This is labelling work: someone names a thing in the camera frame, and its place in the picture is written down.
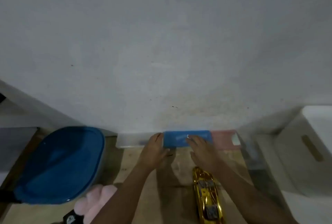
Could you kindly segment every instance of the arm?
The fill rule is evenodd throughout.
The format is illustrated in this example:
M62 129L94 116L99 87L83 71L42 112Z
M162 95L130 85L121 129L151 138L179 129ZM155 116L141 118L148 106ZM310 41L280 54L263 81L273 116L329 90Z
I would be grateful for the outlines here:
M211 144L198 136L189 137L187 142L193 149L191 157L194 163L218 179L247 223L297 224L292 216L228 167Z
M149 139L139 156L136 166L91 224L131 223L147 176L158 166L169 151L163 150L162 139L163 134L161 133L157 133Z

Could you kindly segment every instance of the white wall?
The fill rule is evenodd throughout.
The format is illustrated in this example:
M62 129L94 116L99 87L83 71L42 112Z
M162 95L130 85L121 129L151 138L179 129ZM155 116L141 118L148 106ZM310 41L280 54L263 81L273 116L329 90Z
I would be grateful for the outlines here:
M0 0L0 79L114 132L273 129L332 103L331 3Z

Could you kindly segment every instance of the gold toy car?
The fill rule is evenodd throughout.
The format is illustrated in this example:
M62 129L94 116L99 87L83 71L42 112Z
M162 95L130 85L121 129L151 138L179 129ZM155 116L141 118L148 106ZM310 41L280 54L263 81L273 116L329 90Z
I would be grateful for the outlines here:
M211 173L199 167L193 168L193 187L201 224L225 224L218 190Z

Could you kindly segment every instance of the black tag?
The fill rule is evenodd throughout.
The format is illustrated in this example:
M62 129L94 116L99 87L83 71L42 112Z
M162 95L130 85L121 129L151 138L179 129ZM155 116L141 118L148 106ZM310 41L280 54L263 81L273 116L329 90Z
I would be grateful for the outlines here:
M63 224L83 224L83 216L77 215L74 210L71 210L63 217Z

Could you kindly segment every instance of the blue container lid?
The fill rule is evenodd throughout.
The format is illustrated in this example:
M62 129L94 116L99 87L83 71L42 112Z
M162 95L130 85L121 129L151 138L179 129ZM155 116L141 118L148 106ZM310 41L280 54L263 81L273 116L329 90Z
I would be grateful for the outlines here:
M188 135L197 135L204 138L206 141L212 142L212 135L211 132L208 130L165 131L164 147L176 148L189 146L186 142Z
M61 204L83 193L93 182L105 146L93 127L59 129L31 154L14 189L29 204Z

